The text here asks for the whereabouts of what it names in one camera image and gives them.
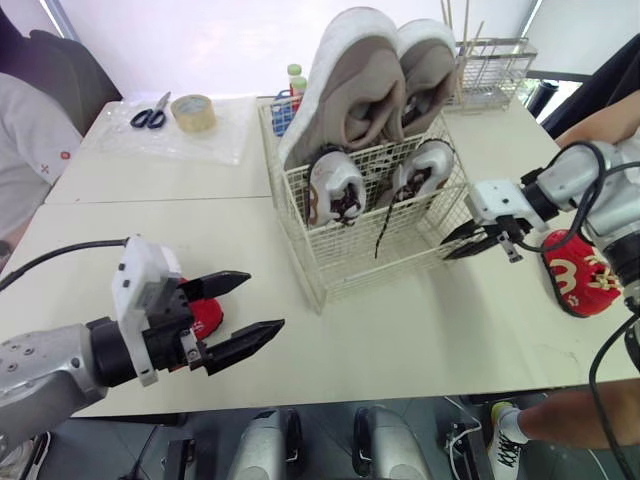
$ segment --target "red sneaker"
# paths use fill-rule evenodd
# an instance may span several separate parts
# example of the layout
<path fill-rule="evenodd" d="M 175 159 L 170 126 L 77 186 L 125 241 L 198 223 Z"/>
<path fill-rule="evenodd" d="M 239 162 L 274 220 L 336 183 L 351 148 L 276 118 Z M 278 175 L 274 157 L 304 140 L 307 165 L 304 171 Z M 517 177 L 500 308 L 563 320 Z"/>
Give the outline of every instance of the red sneaker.
<path fill-rule="evenodd" d="M 568 230 L 556 230 L 542 242 L 553 245 Z M 620 295 L 620 284 L 609 265 L 575 235 L 564 247 L 542 254 L 553 290 L 562 309 L 574 317 L 589 317 L 606 310 Z"/>
<path fill-rule="evenodd" d="M 193 322 L 193 333 L 198 340 L 204 340 L 215 332 L 224 318 L 222 308 L 215 298 L 189 302 L 189 307 L 195 318 Z"/>

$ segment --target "white table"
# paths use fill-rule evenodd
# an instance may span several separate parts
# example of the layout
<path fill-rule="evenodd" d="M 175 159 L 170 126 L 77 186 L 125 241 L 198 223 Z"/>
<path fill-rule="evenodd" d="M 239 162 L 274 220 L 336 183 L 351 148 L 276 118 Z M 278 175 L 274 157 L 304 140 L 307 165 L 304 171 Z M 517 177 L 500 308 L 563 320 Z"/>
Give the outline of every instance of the white table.
<path fill-rule="evenodd" d="M 448 115 L 447 124 L 473 179 L 517 178 L 557 151 L 519 106 Z M 183 369 L 149 388 L 133 381 L 81 415 L 583 384 L 597 348 L 628 317 L 621 301 L 597 317 L 568 316 L 543 288 L 536 256 L 510 265 L 498 248 L 358 292 L 319 316 L 298 285 L 269 198 L 45 205 L 8 269 L 58 246 L 133 233 L 174 249 L 188 277 L 220 269 L 253 274 L 222 297 L 226 320 L 216 339 L 254 321 L 284 317 L 287 324 L 254 357 L 212 378 Z M 30 272 L 0 295 L 8 317 L 2 335 L 112 315 L 109 285 L 120 255 L 118 248 L 77 252 Z M 599 378 L 636 374 L 617 345 Z"/>
<path fill-rule="evenodd" d="M 154 157 L 117 156 L 91 148 L 117 102 L 105 106 L 47 204 L 250 198 L 271 196 L 258 118 L 237 166 Z M 557 148 L 520 104 L 508 112 L 445 116 L 472 179 L 517 178 L 545 165 Z"/>
<path fill-rule="evenodd" d="M 93 147 L 118 102 L 105 105 L 47 197 L 48 204 L 246 198 L 271 195 L 257 112 L 238 165 L 150 154 L 123 155 Z"/>

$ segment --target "metal wire rack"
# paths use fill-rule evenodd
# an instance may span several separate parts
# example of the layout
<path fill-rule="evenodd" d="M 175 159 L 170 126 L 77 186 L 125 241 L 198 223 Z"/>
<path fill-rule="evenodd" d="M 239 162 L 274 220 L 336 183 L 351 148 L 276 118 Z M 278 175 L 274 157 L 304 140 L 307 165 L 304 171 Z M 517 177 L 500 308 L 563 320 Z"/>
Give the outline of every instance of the metal wire rack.
<path fill-rule="evenodd" d="M 408 269 L 442 265 L 443 258 L 460 243 L 440 246 L 440 242 L 470 218 L 463 202 L 467 177 L 457 155 L 453 172 L 442 189 L 394 205 L 378 258 L 374 258 L 376 241 L 387 216 L 387 207 L 376 209 L 375 203 L 388 188 L 387 182 L 396 166 L 425 140 L 440 138 L 452 143 L 442 118 L 437 117 L 426 133 L 402 143 L 351 153 L 365 180 L 365 213 L 352 227 L 333 223 L 308 229 L 305 219 L 308 167 L 285 172 L 277 154 L 280 122 L 291 120 L 294 109 L 288 107 L 294 101 L 289 98 L 260 106 L 260 119 L 273 203 L 295 254 L 302 285 L 314 307 L 322 310 L 327 301 L 354 288 L 388 280 Z"/>
<path fill-rule="evenodd" d="M 466 57 L 459 88 L 447 108 L 506 108 L 537 54 L 527 38 L 479 39 Z"/>

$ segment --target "blue scissors handle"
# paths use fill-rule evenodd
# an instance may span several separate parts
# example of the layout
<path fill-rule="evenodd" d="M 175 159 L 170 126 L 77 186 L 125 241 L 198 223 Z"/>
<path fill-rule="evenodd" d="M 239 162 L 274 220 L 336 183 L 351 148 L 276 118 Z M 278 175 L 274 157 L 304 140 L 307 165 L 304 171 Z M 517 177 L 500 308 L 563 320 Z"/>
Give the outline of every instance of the blue scissors handle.
<path fill-rule="evenodd" d="M 147 108 L 146 110 L 138 112 L 129 124 L 134 128 L 143 128 L 146 126 L 153 130 L 154 128 L 160 128 L 166 121 L 167 117 L 164 111 Z"/>

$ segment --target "scissors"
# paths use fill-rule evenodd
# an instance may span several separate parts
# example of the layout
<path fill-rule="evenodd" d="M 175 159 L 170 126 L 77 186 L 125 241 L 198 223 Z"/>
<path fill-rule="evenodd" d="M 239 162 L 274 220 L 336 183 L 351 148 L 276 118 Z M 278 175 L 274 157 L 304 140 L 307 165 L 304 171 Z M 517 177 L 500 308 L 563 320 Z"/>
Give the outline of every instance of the scissors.
<path fill-rule="evenodd" d="M 135 117 L 131 119 L 129 124 L 133 128 L 147 127 L 149 129 L 160 128 L 167 121 L 167 117 L 164 114 L 164 107 L 167 106 L 171 92 L 165 93 L 158 101 L 154 108 L 147 108 L 138 112 Z"/>

